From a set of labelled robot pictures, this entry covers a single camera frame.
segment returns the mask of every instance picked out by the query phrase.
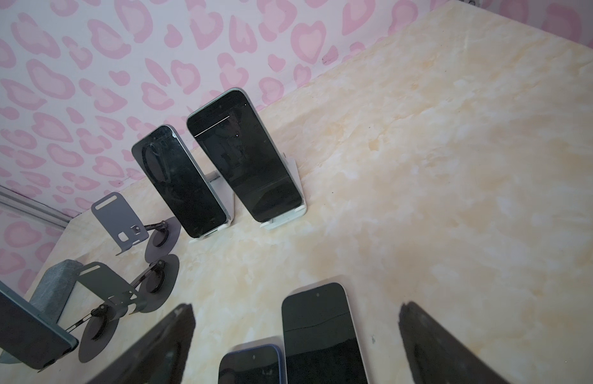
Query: blue phone frame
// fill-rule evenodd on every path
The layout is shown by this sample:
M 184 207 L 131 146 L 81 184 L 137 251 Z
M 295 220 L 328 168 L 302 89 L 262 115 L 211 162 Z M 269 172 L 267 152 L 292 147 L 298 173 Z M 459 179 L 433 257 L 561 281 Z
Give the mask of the blue phone frame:
M 279 362 L 279 384 L 286 384 L 286 382 L 287 382 L 286 370 L 285 370 L 286 362 L 284 361 L 282 350 L 275 344 L 262 344 L 262 345 L 258 345 L 256 347 L 252 347 L 252 348 L 240 349 L 239 351 L 229 352 L 229 353 L 225 354 L 224 356 L 233 355 L 235 353 L 249 352 L 249 351 L 253 351 L 255 349 L 262 348 L 262 347 L 273 347 L 273 349 L 275 349 L 275 352 L 277 353 L 277 361 Z

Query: phone frame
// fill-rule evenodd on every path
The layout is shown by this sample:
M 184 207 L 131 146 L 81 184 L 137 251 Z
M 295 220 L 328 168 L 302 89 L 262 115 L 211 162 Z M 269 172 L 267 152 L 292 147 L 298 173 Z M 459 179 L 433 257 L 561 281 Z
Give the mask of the phone frame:
M 282 350 L 275 344 L 262 344 L 262 345 L 257 345 L 255 347 L 252 348 L 246 348 L 246 349 L 240 349 L 238 351 L 232 351 L 232 352 L 228 352 L 227 354 L 225 354 L 222 357 L 222 360 L 224 360 L 224 357 L 228 356 L 228 355 L 233 355 L 235 353 L 242 353 L 242 352 L 249 352 L 249 351 L 253 351 L 255 349 L 259 349 L 262 347 L 273 347 L 273 349 L 275 349 L 275 353 L 277 353 L 277 366 L 279 367 L 279 384 L 285 384 L 287 382 L 287 372 L 285 370 L 285 359 L 284 359 L 284 354 L 282 353 Z
M 346 292 L 346 288 L 343 286 L 343 284 L 341 284 L 339 281 L 329 281 L 327 283 L 324 283 L 322 285 L 318 285 L 314 288 L 309 288 L 309 289 L 305 289 L 304 291 L 297 291 L 297 292 L 293 292 L 292 294 L 289 294 L 288 296 L 286 296 L 284 298 L 284 300 L 282 301 L 282 306 L 284 306 L 284 301 L 290 297 L 290 296 L 294 296 L 294 295 L 298 295 L 301 294 L 303 292 L 311 292 L 311 291 L 315 291 L 316 289 L 320 289 L 326 285 L 330 285 L 330 284 L 338 284 L 341 289 L 343 290 L 343 294 L 346 297 L 346 302 L 347 302 L 347 309 L 350 312 L 350 321 L 352 321 L 352 328 L 354 329 L 354 335 L 356 335 L 356 344 L 359 346 L 359 353 L 360 353 L 360 361 L 363 363 L 363 370 L 365 371 L 365 378 L 367 380 L 367 383 L 371 383 L 371 380 L 369 380 L 369 372 L 367 371 L 367 365 L 365 364 L 365 359 L 363 358 L 363 349 L 360 346 L 360 340 L 359 340 L 359 334 L 358 332 L 356 332 L 356 326 L 354 325 L 354 317 L 352 316 L 352 307 L 350 307 L 350 300 L 347 296 L 347 292 Z M 284 339 L 284 312 L 282 311 L 282 338 Z M 284 340 L 284 366 L 287 367 L 287 362 L 286 362 L 286 358 L 288 357 L 288 353 L 286 353 L 286 344 L 285 344 L 285 340 Z M 288 381 L 288 370 L 286 370 L 286 381 Z
M 156 127 L 156 129 L 154 129 L 153 131 L 151 131 L 150 133 L 148 133 L 147 135 L 145 135 L 144 137 L 141 138 L 141 140 L 137 141 L 134 145 L 138 144 L 139 142 L 145 140 L 149 135 L 151 135 L 153 132 L 155 132 L 157 129 L 159 129 L 160 127 L 168 127 L 172 134 L 173 137 L 177 138 L 179 145 L 181 145 L 182 149 L 184 150 L 184 152 L 188 155 L 188 158 L 190 158 L 190 161 L 192 162 L 192 164 L 194 165 L 194 168 L 196 168 L 196 171 L 198 172 L 198 174 L 200 175 L 200 177 L 205 181 L 205 185 L 207 185 L 207 188 L 209 188 L 209 190 L 211 191 L 211 194 L 214 196 L 214 198 L 216 198 L 216 202 L 220 205 L 220 207 L 222 208 L 222 211 L 224 211 L 224 214 L 226 215 L 226 221 L 224 221 L 224 223 L 218 225 L 216 228 L 213 228 L 212 230 L 206 232 L 205 234 L 200 235 L 199 237 L 193 237 L 193 238 L 204 238 L 205 236 L 215 232 L 219 227 L 221 226 L 229 226 L 230 223 L 232 223 L 233 221 L 233 217 L 231 216 L 231 214 L 228 212 L 228 210 L 226 209 L 226 207 L 224 206 L 224 203 L 222 202 L 222 199 L 218 196 L 218 194 L 216 193 L 216 190 L 211 186 L 211 183 L 209 182 L 209 180 L 207 180 L 207 177 L 205 177 L 205 174 L 202 172 L 201 167 L 198 165 L 198 163 L 196 162 L 196 160 L 194 159 L 192 153 L 190 153 L 190 151 L 188 150 L 188 148 L 185 146 L 184 141 L 182 140 L 182 138 L 179 136 L 177 130 L 175 129 L 175 127 L 173 127 L 170 124 L 162 124 L 159 125 L 158 127 Z M 147 173 L 145 171 L 143 171 L 143 173 L 145 173 L 146 177 L 149 179 L 149 176 L 147 176 Z M 217 173 L 219 177 L 223 178 L 224 177 L 218 172 Z M 186 230 L 184 223 L 182 223 L 181 221 L 179 222 L 179 224 L 181 224 L 182 228 L 184 228 L 184 231 L 186 233 L 188 233 L 188 231 Z
M 10 289 L 6 284 L 4 284 L 1 281 L 0 281 L 0 293 L 3 296 L 5 296 L 7 299 L 11 300 L 11 302 L 14 305 L 16 305 L 20 310 L 27 313 L 31 318 L 35 319 L 38 323 L 40 323 L 48 331 L 50 331 L 54 335 L 57 335 L 67 345 L 70 346 L 70 349 L 63 351 L 62 355 L 52 356 L 52 358 L 49 358 L 47 360 L 47 362 L 42 367 L 39 367 L 39 366 L 32 367 L 31 365 L 28 365 L 28 363 L 25 362 L 23 359 L 19 358 L 18 356 L 15 356 L 11 351 L 8 351 L 0 346 L 2 349 L 6 350 L 11 356 L 20 360 L 22 363 L 24 363 L 25 365 L 27 365 L 30 368 L 43 370 L 43 369 L 47 368 L 49 365 L 52 365 L 53 363 L 55 363 L 57 360 L 68 355 L 70 352 L 73 352 L 77 348 L 77 346 L 79 345 L 79 340 L 76 337 L 74 337 L 70 333 L 66 332 L 62 327 L 58 326 L 57 323 L 54 323 L 51 320 L 49 320 L 41 311 L 36 309 L 32 304 L 30 304 L 29 302 L 24 300 L 24 298 L 22 296 L 18 295 L 13 289 Z
M 252 100 L 250 100 L 250 97 L 247 96 L 246 91 L 244 91 L 242 88 L 239 87 L 234 87 L 234 88 L 230 88 L 229 90 L 224 91 L 224 93 L 222 93 L 221 95 L 217 96 L 216 98 L 214 98 L 213 100 L 211 100 L 210 102 L 208 102 L 207 104 L 203 105 L 202 107 L 200 107 L 199 109 L 197 109 L 196 111 L 192 112 L 189 116 L 188 119 L 186 119 L 186 129 L 188 130 L 188 132 L 190 132 L 190 129 L 187 128 L 187 121 L 194 115 L 196 115 L 197 113 L 201 112 L 203 109 L 207 108 L 208 106 L 210 106 L 211 104 L 215 103 L 216 101 L 218 101 L 219 99 L 223 98 L 224 96 L 226 96 L 228 93 L 232 92 L 232 91 L 238 91 L 241 92 L 241 94 L 243 96 L 246 97 L 247 103 L 250 104 L 250 107 L 252 108 L 252 110 L 254 111 L 254 115 L 256 116 L 256 119 L 258 119 L 258 122 L 260 123 L 260 125 L 262 126 L 263 131 L 266 134 L 266 137 L 269 139 L 269 142 L 271 143 L 271 145 L 273 146 L 273 149 L 275 149 L 275 152 L 277 153 L 277 155 L 279 156 L 279 160 L 282 162 L 282 165 L 284 165 L 284 169 L 286 171 L 286 173 L 288 173 L 288 176 L 290 176 L 290 180 L 292 180 L 292 183 L 295 185 L 296 191 L 298 192 L 298 194 L 301 196 L 301 204 L 291 210 L 288 210 L 286 212 L 290 212 L 293 210 L 298 209 L 300 206 L 302 206 L 303 204 L 305 204 L 305 196 L 303 195 L 303 192 L 301 191 L 301 189 L 298 187 L 300 184 L 300 180 L 297 182 L 297 180 L 294 179 L 294 177 L 292 176 L 292 172 L 290 172 L 290 170 L 288 169 L 288 163 L 286 162 L 286 158 L 284 156 L 283 152 L 279 152 L 279 150 L 277 150 L 277 146 L 275 145 L 275 142 L 273 141 L 273 139 L 271 138 L 271 135 L 269 134 L 269 131 L 266 129 L 265 127 L 265 123 L 263 123 L 262 119 L 260 118 L 260 115 L 258 114 L 258 111 L 256 111 L 256 108 L 254 107 L 254 104 L 252 103 Z M 194 138 L 195 142 L 197 142 L 200 146 L 200 143 L 198 142 L 198 140 L 196 140 L 196 136 L 192 135 L 192 137 Z M 252 213 L 250 212 L 250 210 L 246 207 L 246 210 L 249 212 L 250 215 L 252 215 Z M 265 223 L 265 222 L 269 222 L 275 218 L 277 218 L 278 216 L 281 216 L 283 214 L 285 214 L 286 212 L 282 212 L 280 214 L 278 214 L 277 216 L 268 219 L 267 221 L 259 221 L 259 223 Z

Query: table surface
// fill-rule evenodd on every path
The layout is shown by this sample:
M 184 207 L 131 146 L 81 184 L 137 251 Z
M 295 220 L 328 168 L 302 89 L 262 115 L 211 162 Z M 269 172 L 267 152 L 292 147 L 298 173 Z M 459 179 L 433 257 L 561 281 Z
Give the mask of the table surface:
M 87 364 L 0 364 L 0 383 L 84 382 L 182 302 L 196 317 L 184 382 L 214 383 L 225 353 L 282 344 L 286 296 L 328 281 L 346 288 L 372 383 L 411 382 L 409 300 L 512 383 L 593 382 L 593 50 L 451 1 L 261 116 L 296 158 L 305 216 L 267 231 L 237 201 L 231 227 L 181 233 L 160 310 L 126 315 Z M 172 216 L 147 180 L 123 195 L 145 223 Z M 63 259 L 130 281 L 144 250 L 116 257 L 87 211 L 28 297 Z M 59 324 L 99 303 L 78 284 Z

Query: phone screen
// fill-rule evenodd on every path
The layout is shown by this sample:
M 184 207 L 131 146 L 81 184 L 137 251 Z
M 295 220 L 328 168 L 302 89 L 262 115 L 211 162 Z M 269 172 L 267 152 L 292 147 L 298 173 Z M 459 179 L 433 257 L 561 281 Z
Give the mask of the phone screen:
M 255 220 L 303 203 L 245 94 L 232 90 L 188 118 L 188 129 Z
M 367 384 L 346 293 L 340 284 L 286 297 L 282 322 L 290 384 Z
M 132 156 L 191 237 L 200 237 L 224 224 L 226 213 L 167 125 L 132 147 Z
M 0 347 L 42 369 L 75 349 L 78 340 L 0 281 Z
M 263 345 L 224 356 L 218 384 L 280 384 L 280 378 L 277 349 Z

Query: white phone stand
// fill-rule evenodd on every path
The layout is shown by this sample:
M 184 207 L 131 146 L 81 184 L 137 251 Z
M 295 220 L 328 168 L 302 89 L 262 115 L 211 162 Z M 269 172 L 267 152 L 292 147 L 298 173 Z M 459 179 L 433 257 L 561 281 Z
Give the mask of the white phone stand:
M 305 202 L 305 195 L 303 194 L 303 187 L 301 186 L 301 178 L 298 175 L 298 169 L 297 169 L 296 164 L 297 164 L 297 162 L 294 159 L 294 157 L 286 158 L 286 165 L 288 166 L 288 172 L 290 172 L 290 175 L 292 176 L 292 180 L 294 180 L 296 187 L 298 188 L 299 192 L 301 193 L 301 196 L 303 196 L 303 203 L 300 206 L 297 206 L 296 208 L 294 208 L 288 212 L 284 212 L 281 215 L 276 216 L 269 221 L 265 221 L 264 223 L 262 223 L 260 225 L 260 228 L 266 228 L 266 229 L 270 230 L 270 229 L 277 228 L 279 226 L 283 226 L 287 222 L 290 222 L 294 219 L 300 218 L 302 215 L 305 214 L 305 212 L 307 212 L 307 203 Z
M 228 221 L 226 221 L 223 225 L 210 230 L 209 232 L 202 235 L 201 237 L 190 239 L 191 243 L 199 242 L 199 241 L 207 238 L 209 235 L 213 234 L 214 232 L 217 232 L 224 228 L 228 228 L 234 219 L 234 192 L 231 189 L 231 187 L 228 185 L 226 180 L 217 171 L 207 173 L 205 175 L 205 178 L 207 179 L 207 181 L 209 181 L 209 184 L 211 184 L 211 188 L 214 189 L 214 191 L 216 192 L 216 195 L 222 201 L 222 204 L 224 204 L 224 208 L 226 208 L 226 211 L 228 211 Z

